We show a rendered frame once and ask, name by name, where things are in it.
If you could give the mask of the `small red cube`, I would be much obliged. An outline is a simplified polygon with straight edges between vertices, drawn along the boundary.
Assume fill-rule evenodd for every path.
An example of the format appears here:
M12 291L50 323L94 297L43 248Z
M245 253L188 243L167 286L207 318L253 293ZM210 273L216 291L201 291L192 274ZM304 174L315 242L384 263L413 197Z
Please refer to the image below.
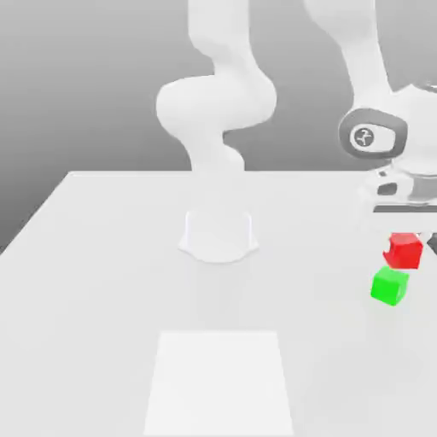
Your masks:
M390 247L383 253L387 264L394 269L415 270L419 267L423 244L415 233L393 233Z

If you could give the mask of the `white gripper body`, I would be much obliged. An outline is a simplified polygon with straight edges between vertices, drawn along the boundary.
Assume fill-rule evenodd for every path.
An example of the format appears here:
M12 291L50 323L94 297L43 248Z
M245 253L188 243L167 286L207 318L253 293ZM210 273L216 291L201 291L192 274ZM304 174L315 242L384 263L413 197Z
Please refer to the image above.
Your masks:
M363 230L387 233L437 232L437 205L380 204L360 213Z

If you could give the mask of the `small green cube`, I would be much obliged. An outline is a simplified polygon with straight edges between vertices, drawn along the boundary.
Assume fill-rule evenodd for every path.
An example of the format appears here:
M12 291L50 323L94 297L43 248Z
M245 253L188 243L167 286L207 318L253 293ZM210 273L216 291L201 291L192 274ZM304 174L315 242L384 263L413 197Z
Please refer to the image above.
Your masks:
M409 279L407 272L384 266L373 277L370 296L387 305L396 306L405 296Z

